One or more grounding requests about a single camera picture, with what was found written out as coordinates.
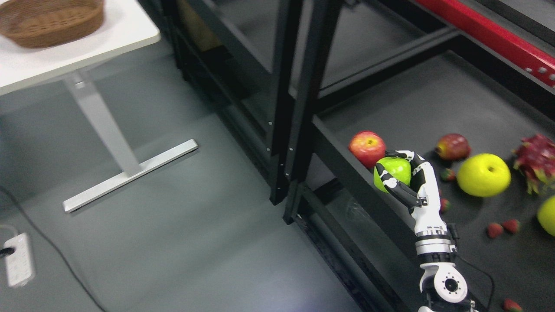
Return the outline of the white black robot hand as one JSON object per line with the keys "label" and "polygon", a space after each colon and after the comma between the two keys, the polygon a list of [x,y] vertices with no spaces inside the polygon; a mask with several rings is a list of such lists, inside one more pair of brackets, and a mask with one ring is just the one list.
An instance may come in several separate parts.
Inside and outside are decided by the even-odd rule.
{"label": "white black robot hand", "polygon": [[[386,165],[386,162],[404,160],[408,169],[402,174],[410,176],[403,182],[400,173]],[[433,166],[419,154],[410,150],[386,150],[373,172],[377,188],[391,194],[407,209],[415,220],[414,233],[417,236],[447,235],[448,228],[440,217],[441,199]]]}

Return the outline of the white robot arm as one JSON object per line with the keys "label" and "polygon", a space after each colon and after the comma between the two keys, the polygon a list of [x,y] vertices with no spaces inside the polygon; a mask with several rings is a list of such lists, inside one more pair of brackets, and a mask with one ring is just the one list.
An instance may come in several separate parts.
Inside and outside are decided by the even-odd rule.
{"label": "white robot arm", "polygon": [[419,312],[476,312],[466,279],[455,264],[457,235],[432,230],[416,234],[416,253],[424,271],[419,289],[424,297]]}

